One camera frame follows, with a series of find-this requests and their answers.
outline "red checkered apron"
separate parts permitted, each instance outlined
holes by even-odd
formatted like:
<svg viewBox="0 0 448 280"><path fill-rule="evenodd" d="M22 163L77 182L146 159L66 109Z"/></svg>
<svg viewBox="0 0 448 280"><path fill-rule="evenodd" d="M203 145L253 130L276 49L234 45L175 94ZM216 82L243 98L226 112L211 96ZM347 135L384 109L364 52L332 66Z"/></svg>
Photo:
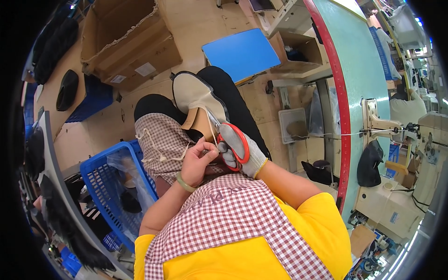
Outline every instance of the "red checkered apron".
<svg viewBox="0 0 448 280"><path fill-rule="evenodd" d="M195 143L181 129L177 121L161 113L146 114L139 118L135 122L135 132L143 158L153 159L143 163L146 172L156 181L156 185L157 178L161 177L168 186L171 186L176 180L177 173L182 169L183 160L160 161L160 157L180 158L186 146L192 147ZM205 181L230 172L224 163L209 165L206 171Z"/></svg>
<svg viewBox="0 0 448 280"><path fill-rule="evenodd" d="M145 279L164 279L177 256L264 237L292 279L333 279L263 181L228 174L196 190L157 234L145 256Z"/></svg>

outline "floor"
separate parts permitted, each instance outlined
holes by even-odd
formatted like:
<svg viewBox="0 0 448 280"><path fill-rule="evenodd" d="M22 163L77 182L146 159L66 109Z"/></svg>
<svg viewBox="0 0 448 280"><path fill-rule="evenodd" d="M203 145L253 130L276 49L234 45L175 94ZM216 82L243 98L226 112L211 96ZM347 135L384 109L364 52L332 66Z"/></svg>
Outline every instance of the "floor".
<svg viewBox="0 0 448 280"><path fill-rule="evenodd" d="M148 94L161 94L172 99L170 73L182 70L197 73L202 69L204 67L202 45L224 36L259 27L258 19L253 16L248 0L240 0L239 5L224 4L222 9L216 7L214 0L163 1L166 4L168 22L183 62L147 81L132 92L120 92L123 96L121 102L114 102L86 121L64 124L54 143L61 170L88 159L89 156L109 148L120 140L135 139L135 104L141 97ZM268 18L271 19L273 16L274 14L271 13ZM312 29L306 35L315 37ZM319 46L324 61L323 67L325 67L328 58L323 45ZM271 95L265 93L266 83L268 80L281 77L304 77L318 70L315 69L300 75L268 73L259 76L251 84L239 87L241 96L272 155L272 160L285 169L289 169L289 159L287 147L282 144L280 136L278 111L281 109L281 102L278 92ZM334 86L332 78L328 79L328 84ZM311 101L313 89L312 86L289 87L291 107L306 107ZM296 142L295 147L298 154L299 172L303 171L301 161L313 163L324 158L322 138L299 141ZM337 160L340 154L340 140L336 141L335 153L336 162L340 163L340 157ZM335 166L337 176L339 175L338 168L339 164ZM320 187L336 196L335 191L333 192L328 186Z"/></svg>

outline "work glove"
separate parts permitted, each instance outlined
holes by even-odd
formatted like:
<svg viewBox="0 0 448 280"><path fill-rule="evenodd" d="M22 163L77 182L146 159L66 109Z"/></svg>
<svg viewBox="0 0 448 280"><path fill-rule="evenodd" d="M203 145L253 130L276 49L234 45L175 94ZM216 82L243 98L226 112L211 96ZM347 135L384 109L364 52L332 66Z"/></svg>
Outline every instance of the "work glove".
<svg viewBox="0 0 448 280"><path fill-rule="evenodd" d="M226 125L225 123L220 126L220 133L224 141L230 146L236 154L240 157L240 159L244 158L244 147L241 139L238 135L233 131L233 129ZM261 152L260 148L258 148L257 143L249 138L245 133L243 133L246 137L247 144L249 145L249 161L242 165L241 172L255 178L260 169L267 162L267 157ZM224 142L218 143L218 150L221 152L223 160L225 163L233 168L236 168L237 163L235 159L235 155L232 150L228 148Z"/></svg>

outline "scissor blade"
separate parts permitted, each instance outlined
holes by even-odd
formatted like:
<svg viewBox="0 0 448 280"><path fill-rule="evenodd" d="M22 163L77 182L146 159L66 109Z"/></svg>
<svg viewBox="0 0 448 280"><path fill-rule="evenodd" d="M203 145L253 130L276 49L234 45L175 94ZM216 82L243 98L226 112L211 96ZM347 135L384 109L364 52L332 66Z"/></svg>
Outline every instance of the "scissor blade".
<svg viewBox="0 0 448 280"><path fill-rule="evenodd" d="M210 119L211 125L215 128L216 132L220 132L221 122L213 115L213 113L207 108L208 118Z"/></svg>

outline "industrial sewing machine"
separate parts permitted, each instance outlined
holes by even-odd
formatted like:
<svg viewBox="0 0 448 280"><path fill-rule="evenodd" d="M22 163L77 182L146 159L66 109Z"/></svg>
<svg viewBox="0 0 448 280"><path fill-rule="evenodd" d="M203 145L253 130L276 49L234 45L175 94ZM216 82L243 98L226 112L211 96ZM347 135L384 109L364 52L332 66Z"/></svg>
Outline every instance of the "industrial sewing machine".
<svg viewBox="0 0 448 280"><path fill-rule="evenodd" d="M421 164L415 185L408 189L393 179L381 177L378 186L359 187L354 207L356 214L362 213L369 225L396 243L404 244L412 239L428 211L445 164L448 153L448 116L430 112L421 117L418 124L403 128L399 122L378 118L375 99L363 100L362 108L364 133L361 135L364 137L364 147L377 136L392 138L398 135L403 138L405 129L418 135L415 155Z"/></svg>

